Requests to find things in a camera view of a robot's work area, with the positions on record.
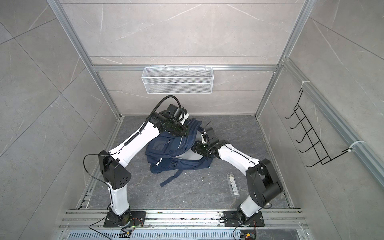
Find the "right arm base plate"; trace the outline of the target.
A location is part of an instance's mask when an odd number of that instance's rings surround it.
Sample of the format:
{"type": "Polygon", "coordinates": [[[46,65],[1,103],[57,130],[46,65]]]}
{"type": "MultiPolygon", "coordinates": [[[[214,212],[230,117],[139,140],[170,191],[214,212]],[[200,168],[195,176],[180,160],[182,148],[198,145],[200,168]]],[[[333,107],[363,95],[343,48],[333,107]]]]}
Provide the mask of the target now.
{"type": "Polygon", "coordinates": [[[239,225],[245,227],[264,227],[265,222],[261,212],[253,214],[251,217],[246,217],[238,211],[224,211],[223,216],[220,217],[219,222],[225,224],[226,227],[238,227],[239,225]]]}

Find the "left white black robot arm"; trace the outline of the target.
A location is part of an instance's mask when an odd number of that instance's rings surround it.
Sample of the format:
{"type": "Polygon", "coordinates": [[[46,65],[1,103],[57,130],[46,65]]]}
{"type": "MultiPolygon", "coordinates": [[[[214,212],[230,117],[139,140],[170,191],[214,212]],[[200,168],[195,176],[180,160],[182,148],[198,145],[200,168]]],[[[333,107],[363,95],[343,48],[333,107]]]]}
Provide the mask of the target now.
{"type": "Polygon", "coordinates": [[[132,222],[132,215],[127,195],[127,184],[132,175],[126,166],[133,157],[150,141],[161,133],[169,133],[176,137],[188,135],[188,127],[184,125],[188,112],[173,95],[161,99],[146,118],[141,127],[129,138],[109,152],[94,154],[99,157],[103,179],[99,180],[108,186],[111,209],[107,218],[113,220],[118,227],[125,227],[132,222]]]}

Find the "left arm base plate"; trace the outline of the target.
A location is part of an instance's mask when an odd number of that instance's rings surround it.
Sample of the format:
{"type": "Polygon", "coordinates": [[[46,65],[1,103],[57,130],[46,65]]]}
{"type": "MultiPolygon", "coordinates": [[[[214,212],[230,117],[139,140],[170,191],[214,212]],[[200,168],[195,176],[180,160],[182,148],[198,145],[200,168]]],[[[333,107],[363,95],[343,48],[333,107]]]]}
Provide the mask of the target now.
{"type": "Polygon", "coordinates": [[[123,228],[131,226],[144,225],[146,220],[146,211],[128,211],[121,216],[116,215],[113,211],[107,214],[106,220],[103,224],[104,228],[123,228]]]}

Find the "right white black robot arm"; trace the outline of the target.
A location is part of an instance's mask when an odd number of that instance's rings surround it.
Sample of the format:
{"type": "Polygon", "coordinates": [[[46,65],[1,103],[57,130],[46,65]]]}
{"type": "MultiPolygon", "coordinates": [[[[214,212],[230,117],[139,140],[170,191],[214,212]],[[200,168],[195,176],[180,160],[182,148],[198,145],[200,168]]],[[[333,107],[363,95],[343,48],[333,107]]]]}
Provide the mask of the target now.
{"type": "Polygon", "coordinates": [[[238,224],[249,224],[262,208],[283,191],[281,180],[270,160],[248,156],[228,141],[219,140],[212,128],[202,133],[200,141],[195,141],[192,151],[226,161],[246,176],[248,197],[237,207],[238,224]]]}

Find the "navy blue student backpack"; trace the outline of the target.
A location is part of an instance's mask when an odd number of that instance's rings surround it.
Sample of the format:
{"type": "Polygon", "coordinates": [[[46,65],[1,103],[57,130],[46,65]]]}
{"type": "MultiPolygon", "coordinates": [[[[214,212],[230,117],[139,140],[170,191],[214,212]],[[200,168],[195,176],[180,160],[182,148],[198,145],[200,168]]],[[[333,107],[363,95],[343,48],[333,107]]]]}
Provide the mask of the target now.
{"type": "Polygon", "coordinates": [[[175,137],[169,133],[161,133],[147,145],[145,154],[150,164],[151,173],[159,174],[177,170],[175,175],[160,183],[161,187],[173,181],[184,170],[206,169],[210,167],[213,161],[213,158],[192,152],[192,146],[195,144],[198,134],[205,131],[201,127],[202,121],[190,119],[186,123],[189,127],[189,134],[186,137],[175,137]]]}

